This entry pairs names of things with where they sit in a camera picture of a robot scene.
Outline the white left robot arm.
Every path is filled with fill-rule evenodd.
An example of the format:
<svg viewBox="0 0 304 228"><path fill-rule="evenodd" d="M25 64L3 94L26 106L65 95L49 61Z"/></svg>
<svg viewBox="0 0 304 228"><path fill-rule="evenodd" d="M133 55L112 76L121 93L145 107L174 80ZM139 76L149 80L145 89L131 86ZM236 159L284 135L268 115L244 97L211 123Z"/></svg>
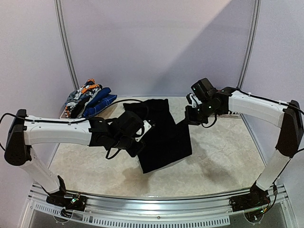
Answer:
<svg viewBox="0 0 304 228"><path fill-rule="evenodd" d="M127 151L131 157L138 155L145 143L143 136L152 126L131 111L119 117L76 119L45 119L27 115L25 109L18 110L8 132L4 159L18 166L41 185L60 206L67 206L71 197L66 192L64 181L53 174L37 157L34 144L72 143L89 147L104 147L106 158L112 159L112 149Z"/></svg>

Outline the black t-shirt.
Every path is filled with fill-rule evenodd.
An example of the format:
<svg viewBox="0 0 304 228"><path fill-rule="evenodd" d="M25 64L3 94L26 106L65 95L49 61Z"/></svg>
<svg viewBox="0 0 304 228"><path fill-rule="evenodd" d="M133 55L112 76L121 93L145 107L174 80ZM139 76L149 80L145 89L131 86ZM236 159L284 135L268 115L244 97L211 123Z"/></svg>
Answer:
<svg viewBox="0 0 304 228"><path fill-rule="evenodd" d="M184 120L175 123L168 99L148 99L141 103L123 104L126 111L150 120L155 126L142 140L145 148L137 155L144 174L162 169L192 155L189 126Z"/></svg>

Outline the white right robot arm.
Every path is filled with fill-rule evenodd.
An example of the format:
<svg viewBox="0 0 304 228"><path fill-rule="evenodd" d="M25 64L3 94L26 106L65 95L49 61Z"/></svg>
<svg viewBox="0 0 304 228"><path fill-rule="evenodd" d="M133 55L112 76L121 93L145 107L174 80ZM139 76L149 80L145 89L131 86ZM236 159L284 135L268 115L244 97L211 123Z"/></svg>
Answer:
<svg viewBox="0 0 304 228"><path fill-rule="evenodd" d="M191 86L186 96L188 106L185 118L189 125L210 128L209 117L229 113L247 114L273 124L280 129L275 151L258 179L246 195L249 207L256 207L264 199L264 193L280 176L289 161L301 151L304 135L303 111L295 100L282 102L246 93L238 88L216 89L207 78Z"/></svg>

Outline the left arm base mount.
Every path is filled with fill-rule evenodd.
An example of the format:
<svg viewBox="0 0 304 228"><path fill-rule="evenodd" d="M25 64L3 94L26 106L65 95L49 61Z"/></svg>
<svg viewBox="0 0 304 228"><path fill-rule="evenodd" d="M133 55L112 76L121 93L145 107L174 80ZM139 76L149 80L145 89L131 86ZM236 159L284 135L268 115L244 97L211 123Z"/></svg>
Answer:
<svg viewBox="0 0 304 228"><path fill-rule="evenodd" d="M47 196L46 202L55 206L64 208L65 210L84 211L86 208L88 197L80 193L70 194L65 191L58 191Z"/></svg>

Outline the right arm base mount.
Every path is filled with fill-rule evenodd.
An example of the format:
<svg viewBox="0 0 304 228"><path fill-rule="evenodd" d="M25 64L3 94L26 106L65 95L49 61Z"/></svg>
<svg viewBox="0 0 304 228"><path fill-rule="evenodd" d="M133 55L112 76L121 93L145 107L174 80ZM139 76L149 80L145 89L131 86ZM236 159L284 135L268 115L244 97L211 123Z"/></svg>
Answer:
<svg viewBox="0 0 304 228"><path fill-rule="evenodd" d="M257 214L265 214L274 206L275 202L276 196L271 201L268 191L250 192L229 199L233 212L250 209L251 212Z"/></svg>

